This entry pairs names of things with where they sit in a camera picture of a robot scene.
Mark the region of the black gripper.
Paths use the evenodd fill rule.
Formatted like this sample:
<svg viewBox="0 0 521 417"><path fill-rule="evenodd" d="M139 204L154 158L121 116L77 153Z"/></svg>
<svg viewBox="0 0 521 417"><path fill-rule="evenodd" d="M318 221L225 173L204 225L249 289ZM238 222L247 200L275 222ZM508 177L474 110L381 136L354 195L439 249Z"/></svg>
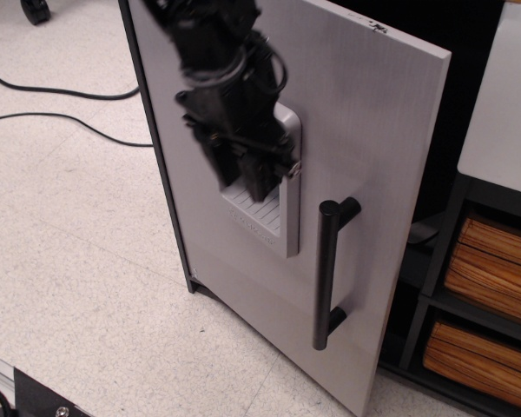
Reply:
<svg viewBox="0 0 521 417"><path fill-rule="evenodd" d="M282 176L300 172L293 139L274 115L286 76L278 82L274 76L186 76L184 82L189 89L178 92L175 100L185 109L183 119L222 189L235 182L240 169L248 193L263 202Z"/></svg>

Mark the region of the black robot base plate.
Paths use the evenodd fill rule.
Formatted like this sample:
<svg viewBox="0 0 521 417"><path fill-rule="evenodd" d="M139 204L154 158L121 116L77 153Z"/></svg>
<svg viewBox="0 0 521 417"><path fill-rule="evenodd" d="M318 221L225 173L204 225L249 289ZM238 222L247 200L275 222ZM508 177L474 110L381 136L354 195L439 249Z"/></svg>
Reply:
<svg viewBox="0 0 521 417"><path fill-rule="evenodd" d="M18 416L84 416L89 414L72 401L14 368L15 409Z"/></svg>

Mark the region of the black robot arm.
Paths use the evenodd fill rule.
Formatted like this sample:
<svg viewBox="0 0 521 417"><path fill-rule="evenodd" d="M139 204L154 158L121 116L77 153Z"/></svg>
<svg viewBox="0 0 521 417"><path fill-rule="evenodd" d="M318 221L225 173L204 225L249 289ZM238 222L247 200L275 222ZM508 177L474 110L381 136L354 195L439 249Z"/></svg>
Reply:
<svg viewBox="0 0 521 417"><path fill-rule="evenodd" d="M181 60L184 120L223 187L242 180L262 202L300 170L295 141L274 112L287 85L280 55L254 29L254 1L147 1Z"/></svg>

